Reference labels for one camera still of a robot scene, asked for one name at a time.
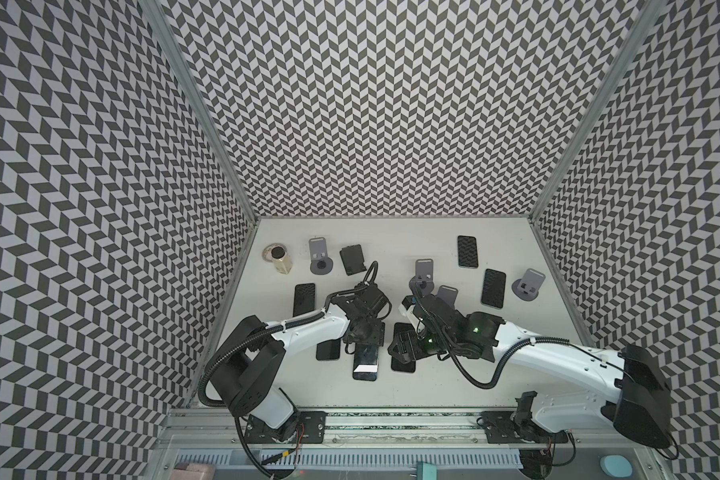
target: geometric wallpaper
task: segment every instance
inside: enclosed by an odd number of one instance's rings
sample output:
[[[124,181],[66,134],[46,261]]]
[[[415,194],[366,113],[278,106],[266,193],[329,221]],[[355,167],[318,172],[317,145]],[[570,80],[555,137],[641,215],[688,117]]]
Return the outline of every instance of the geometric wallpaper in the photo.
[[[259,215],[526,214],[644,0],[163,0]]]
[[[671,1],[540,217],[600,346],[672,385],[678,478],[720,478],[720,2]]]
[[[0,1],[0,478],[140,473],[248,228],[133,0]]]

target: table surface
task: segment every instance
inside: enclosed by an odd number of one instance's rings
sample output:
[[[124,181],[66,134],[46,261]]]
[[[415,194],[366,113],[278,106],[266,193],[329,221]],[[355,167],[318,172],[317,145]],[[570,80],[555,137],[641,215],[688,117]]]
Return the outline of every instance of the table surface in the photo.
[[[456,237],[477,238],[479,268],[458,266]],[[330,274],[309,271],[310,238],[324,236],[328,255],[334,261]],[[261,257],[264,247],[285,244],[293,262],[287,275]],[[344,246],[361,244],[365,265],[379,264],[376,283],[392,302],[392,313],[384,321],[384,347],[379,350],[378,379],[366,382],[352,378],[352,356],[342,351],[335,361],[320,362],[315,349],[286,359],[274,386],[281,387],[300,407],[515,407],[515,398],[529,390],[539,393],[570,391],[570,384],[511,363],[491,390],[472,386],[450,361],[436,357],[419,360],[415,373],[396,372],[387,347],[394,324],[406,319],[398,312],[403,297],[410,294],[408,281],[416,259],[434,261],[435,292],[441,285],[459,290],[456,308],[467,315],[475,311],[499,315],[528,330],[560,336],[580,343],[533,232],[525,218],[357,218],[357,219],[265,219],[261,220],[219,345],[241,319],[257,315],[261,321],[284,320],[292,316],[293,289],[299,283],[315,283],[316,305],[326,295],[352,288],[363,274],[347,276],[338,254]],[[507,274],[504,308],[480,303],[485,269]],[[510,285],[528,268],[547,276],[538,298],[525,302],[512,293]],[[487,382],[494,365],[485,360],[464,360],[464,367],[476,379]],[[212,385],[208,396],[219,398]]]

